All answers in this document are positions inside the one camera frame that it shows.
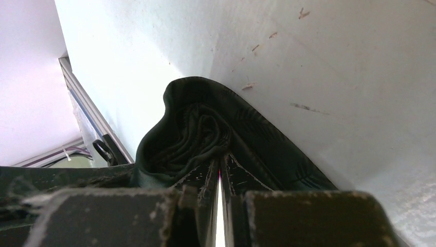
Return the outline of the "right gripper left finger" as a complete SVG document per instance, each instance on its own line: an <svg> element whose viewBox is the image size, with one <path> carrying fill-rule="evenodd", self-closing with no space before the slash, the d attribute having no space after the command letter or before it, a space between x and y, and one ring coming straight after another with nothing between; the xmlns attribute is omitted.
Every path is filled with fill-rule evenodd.
<svg viewBox="0 0 436 247"><path fill-rule="evenodd" d="M214 246L220 161L168 188L70 188L40 210L25 246Z"/></svg>

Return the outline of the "dark green leaf tie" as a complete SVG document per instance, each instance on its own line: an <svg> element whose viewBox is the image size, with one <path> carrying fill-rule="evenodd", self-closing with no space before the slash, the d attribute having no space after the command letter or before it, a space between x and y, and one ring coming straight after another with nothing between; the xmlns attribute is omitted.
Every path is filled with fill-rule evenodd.
<svg viewBox="0 0 436 247"><path fill-rule="evenodd" d="M203 77L180 78L168 84L163 101L164 116L137 148L133 186L169 187L230 154L270 189L335 189L289 138L228 87Z"/></svg>

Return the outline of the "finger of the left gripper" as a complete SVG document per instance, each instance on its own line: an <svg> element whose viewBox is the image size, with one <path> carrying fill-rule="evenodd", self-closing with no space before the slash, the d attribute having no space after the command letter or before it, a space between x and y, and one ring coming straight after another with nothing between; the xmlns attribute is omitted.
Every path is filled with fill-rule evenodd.
<svg viewBox="0 0 436 247"><path fill-rule="evenodd" d="M102 168L1 168L1 221L30 218L62 189L128 187L134 164Z"/></svg>

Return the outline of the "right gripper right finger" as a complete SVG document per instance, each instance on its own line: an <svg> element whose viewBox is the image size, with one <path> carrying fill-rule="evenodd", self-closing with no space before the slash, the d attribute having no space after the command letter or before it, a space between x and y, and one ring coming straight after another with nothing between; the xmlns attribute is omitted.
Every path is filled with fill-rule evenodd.
<svg viewBox="0 0 436 247"><path fill-rule="evenodd" d="M226 246L400 246L381 204L363 191L272 190L221 160Z"/></svg>

